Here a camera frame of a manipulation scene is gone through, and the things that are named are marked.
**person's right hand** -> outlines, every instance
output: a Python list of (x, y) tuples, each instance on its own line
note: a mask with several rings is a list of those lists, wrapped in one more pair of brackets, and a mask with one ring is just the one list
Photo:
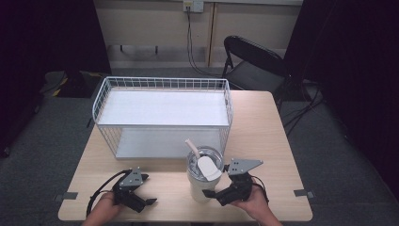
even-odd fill
[(258, 186), (252, 186), (252, 191), (246, 201), (234, 201), (231, 203), (247, 212), (263, 226), (281, 226), (282, 224), (270, 210), (263, 191)]

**chair seat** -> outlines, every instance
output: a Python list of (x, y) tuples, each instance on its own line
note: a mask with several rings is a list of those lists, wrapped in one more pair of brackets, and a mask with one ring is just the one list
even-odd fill
[(244, 90), (266, 90), (276, 95), (285, 78), (242, 61), (226, 74), (233, 86)]

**chair backrest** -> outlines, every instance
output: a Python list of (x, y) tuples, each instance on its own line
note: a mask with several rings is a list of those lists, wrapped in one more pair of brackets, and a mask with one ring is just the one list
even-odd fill
[(289, 76), (282, 58), (255, 42), (239, 36), (228, 36), (224, 40), (224, 46), (228, 60), (231, 60), (231, 54), (233, 54), (263, 70), (284, 77)]

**white straw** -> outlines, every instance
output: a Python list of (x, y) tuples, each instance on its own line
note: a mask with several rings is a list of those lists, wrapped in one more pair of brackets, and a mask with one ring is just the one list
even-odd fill
[(197, 159), (200, 159), (200, 152), (199, 150), (196, 148), (196, 146), (191, 142), (190, 139), (187, 139), (185, 141), (185, 143), (188, 145), (188, 147), (190, 147), (190, 149), (193, 151), (194, 155), (197, 157)]

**person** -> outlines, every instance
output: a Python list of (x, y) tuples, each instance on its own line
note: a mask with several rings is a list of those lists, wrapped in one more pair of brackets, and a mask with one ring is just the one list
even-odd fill
[[(231, 205), (245, 210), (250, 217), (262, 226), (282, 226), (270, 210), (262, 189), (258, 186), (252, 186), (252, 192), (246, 201), (235, 201)], [(104, 193), (82, 225), (104, 225), (115, 218), (123, 208), (122, 204), (114, 205), (113, 192)]]

